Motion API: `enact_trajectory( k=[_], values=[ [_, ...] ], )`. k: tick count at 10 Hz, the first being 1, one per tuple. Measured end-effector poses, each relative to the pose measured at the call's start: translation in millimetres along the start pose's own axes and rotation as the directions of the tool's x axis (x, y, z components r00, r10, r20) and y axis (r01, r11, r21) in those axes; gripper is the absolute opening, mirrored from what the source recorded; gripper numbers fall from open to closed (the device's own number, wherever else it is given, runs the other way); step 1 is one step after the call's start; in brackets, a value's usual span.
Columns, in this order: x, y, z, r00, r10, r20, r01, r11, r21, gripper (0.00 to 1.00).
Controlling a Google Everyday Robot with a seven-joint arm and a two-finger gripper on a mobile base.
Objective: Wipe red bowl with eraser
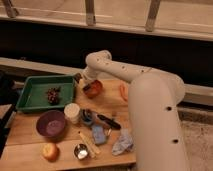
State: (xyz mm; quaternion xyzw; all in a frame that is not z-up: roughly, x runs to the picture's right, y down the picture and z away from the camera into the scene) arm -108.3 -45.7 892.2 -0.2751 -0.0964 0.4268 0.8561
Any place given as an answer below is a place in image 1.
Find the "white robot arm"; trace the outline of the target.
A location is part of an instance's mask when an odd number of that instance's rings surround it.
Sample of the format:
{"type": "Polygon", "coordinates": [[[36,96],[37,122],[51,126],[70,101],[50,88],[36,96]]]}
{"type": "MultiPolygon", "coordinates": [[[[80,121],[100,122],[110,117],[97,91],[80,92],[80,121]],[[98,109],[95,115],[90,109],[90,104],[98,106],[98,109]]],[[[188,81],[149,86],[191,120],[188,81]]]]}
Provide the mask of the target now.
{"type": "Polygon", "coordinates": [[[129,83],[137,171],[190,171],[177,111],[185,96],[182,79],[159,69],[114,61],[107,50],[87,55],[85,62],[85,83],[101,72],[129,83]]]}

